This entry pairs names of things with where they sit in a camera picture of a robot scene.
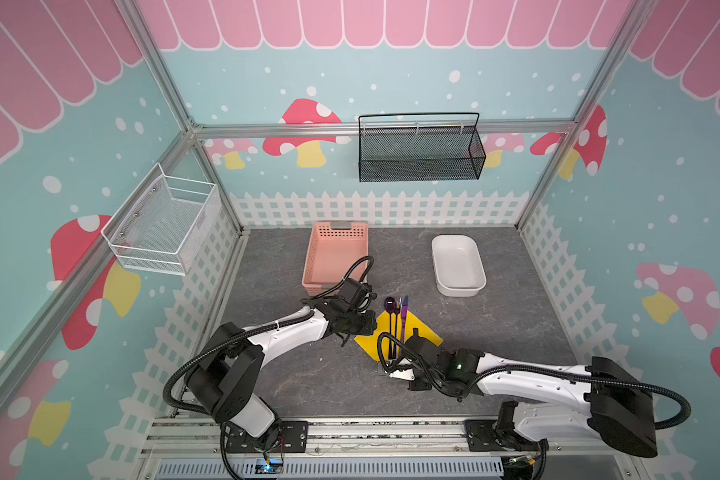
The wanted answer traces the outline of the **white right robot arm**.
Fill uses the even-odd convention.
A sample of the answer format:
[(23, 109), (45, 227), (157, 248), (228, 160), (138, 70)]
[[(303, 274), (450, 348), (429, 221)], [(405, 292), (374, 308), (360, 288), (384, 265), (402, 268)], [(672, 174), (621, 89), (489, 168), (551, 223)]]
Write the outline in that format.
[(457, 401), (506, 396), (485, 437), (505, 451), (532, 448), (531, 455), (504, 463), (520, 468), (523, 479), (543, 477), (550, 442), (558, 438), (598, 439), (621, 453), (655, 458), (657, 432), (681, 425), (692, 413), (680, 393), (640, 382), (601, 356), (588, 365), (542, 365), (471, 349), (448, 351), (418, 333), (402, 341), (386, 331), (378, 334), (375, 350), (382, 370), (406, 373), (414, 390)]

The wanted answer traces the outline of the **purple metal fork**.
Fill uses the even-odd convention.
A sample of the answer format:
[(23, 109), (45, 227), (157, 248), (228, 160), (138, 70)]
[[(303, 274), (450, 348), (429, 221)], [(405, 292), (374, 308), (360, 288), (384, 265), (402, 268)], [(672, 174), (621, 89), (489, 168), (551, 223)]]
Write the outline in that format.
[[(398, 298), (394, 307), (394, 338), (399, 340), (400, 334), (400, 314), (402, 309), (402, 298)], [(397, 343), (393, 345), (393, 356), (395, 359), (399, 358), (399, 348)]]

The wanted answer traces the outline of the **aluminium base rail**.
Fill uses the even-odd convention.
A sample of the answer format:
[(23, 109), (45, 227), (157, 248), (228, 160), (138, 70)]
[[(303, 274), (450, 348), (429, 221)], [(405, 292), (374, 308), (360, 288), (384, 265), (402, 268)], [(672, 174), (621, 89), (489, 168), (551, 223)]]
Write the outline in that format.
[(496, 445), (489, 419), (312, 417), (291, 420), (283, 445), (262, 454), (240, 429), (220, 447), (218, 425), (159, 419), (138, 455), (134, 479), (646, 479), (642, 462), (594, 439)]

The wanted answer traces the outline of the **black mesh wall basket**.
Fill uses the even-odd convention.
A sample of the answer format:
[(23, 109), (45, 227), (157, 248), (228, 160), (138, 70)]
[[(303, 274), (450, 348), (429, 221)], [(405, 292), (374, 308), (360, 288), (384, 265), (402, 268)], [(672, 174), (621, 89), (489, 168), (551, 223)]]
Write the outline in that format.
[(477, 180), (487, 154), (469, 112), (378, 113), (358, 117), (361, 182)]

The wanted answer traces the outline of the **pink perforated plastic basket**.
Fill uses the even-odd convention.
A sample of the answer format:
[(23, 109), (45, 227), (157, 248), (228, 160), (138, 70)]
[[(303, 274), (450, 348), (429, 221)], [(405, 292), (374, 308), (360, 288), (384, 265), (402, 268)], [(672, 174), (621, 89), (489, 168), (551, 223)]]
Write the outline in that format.
[(351, 265), (368, 254), (364, 222), (318, 222), (313, 225), (302, 275), (308, 296), (338, 283)]

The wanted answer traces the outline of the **purple metal spoon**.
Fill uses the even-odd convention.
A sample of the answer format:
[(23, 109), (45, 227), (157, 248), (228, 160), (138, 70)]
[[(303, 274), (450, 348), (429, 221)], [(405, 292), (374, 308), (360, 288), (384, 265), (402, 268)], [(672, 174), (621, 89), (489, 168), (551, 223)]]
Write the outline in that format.
[[(384, 309), (389, 316), (389, 334), (395, 336), (396, 334), (396, 307), (397, 301), (393, 297), (386, 297), (384, 299)], [(387, 348), (388, 359), (392, 360), (395, 355), (395, 344), (389, 341)]]

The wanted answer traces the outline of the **white plastic tub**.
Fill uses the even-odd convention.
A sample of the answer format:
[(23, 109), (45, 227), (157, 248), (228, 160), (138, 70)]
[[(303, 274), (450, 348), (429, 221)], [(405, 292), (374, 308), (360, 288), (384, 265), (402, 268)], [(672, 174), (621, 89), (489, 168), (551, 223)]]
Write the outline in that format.
[(487, 279), (474, 239), (466, 235), (438, 235), (431, 248), (436, 286), (442, 295), (469, 298), (485, 287)]

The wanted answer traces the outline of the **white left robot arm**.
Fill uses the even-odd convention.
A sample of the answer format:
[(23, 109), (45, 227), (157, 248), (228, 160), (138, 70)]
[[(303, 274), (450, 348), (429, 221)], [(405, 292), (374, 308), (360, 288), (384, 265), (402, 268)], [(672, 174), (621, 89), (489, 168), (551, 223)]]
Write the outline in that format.
[(219, 451), (230, 478), (240, 477), (227, 453), (228, 437), (235, 428), (255, 441), (265, 460), (284, 441), (282, 419), (254, 393), (262, 368), (302, 345), (333, 335), (346, 345), (355, 336), (374, 333), (376, 315), (369, 306), (377, 294), (366, 281), (373, 264), (370, 255), (359, 258), (337, 284), (303, 299), (293, 314), (247, 328), (232, 322), (219, 326), (200, 353), (166, 380), (165, 404), (206, 415), (219, 425)]

